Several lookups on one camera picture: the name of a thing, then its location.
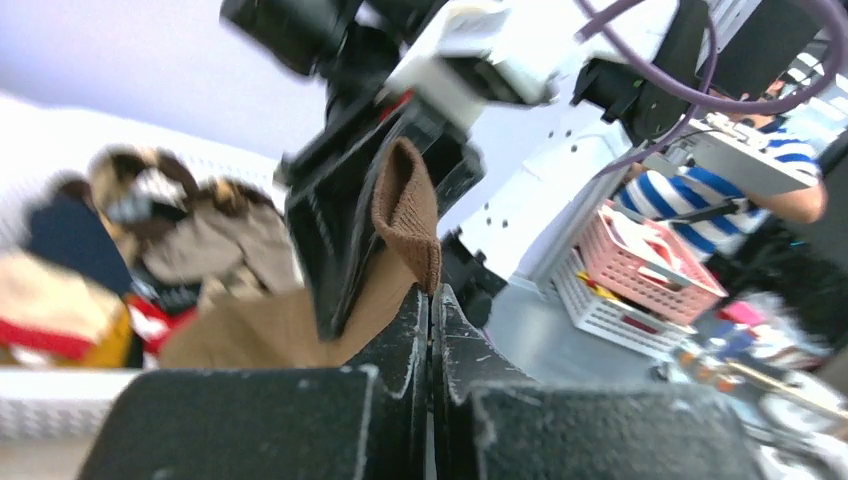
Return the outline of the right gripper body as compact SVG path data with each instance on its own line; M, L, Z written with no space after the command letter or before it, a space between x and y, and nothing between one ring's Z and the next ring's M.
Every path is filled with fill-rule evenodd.
M375 91L332 111L325 129L293 158L281 162L288 187L287 210L327 194L355 199L381 147L397 138L423 157L444 215L485 176L479 151L421 96L407 92L379 100Z

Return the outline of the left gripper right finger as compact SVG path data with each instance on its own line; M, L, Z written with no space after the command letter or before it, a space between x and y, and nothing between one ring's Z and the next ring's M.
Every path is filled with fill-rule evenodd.
M741 421L709 388L541 384L472 327L450 286L436 290L431 317L441 479L762 475Z

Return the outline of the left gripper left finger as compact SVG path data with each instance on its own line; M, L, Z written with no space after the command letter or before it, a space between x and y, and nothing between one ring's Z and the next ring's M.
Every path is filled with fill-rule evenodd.
M116 399L80 477L420 479L429 299L411 290L345 366L158 370Z

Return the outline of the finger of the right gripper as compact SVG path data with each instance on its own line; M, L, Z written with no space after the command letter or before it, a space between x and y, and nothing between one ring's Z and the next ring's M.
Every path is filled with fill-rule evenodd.
M410 288L409 269L372 221L375 183L392 143L379 150L355 199L321 194L286 209L317 335L324 342L370 341L394 319Z

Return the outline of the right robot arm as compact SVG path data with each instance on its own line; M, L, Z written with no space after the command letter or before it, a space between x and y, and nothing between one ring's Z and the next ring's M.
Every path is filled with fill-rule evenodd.
M284 218L323 340L372 258L410 251L418 286L492 299L596 177L697 108L754 110L724 1L226 1L220 16L328 87L326 126L281 162Z

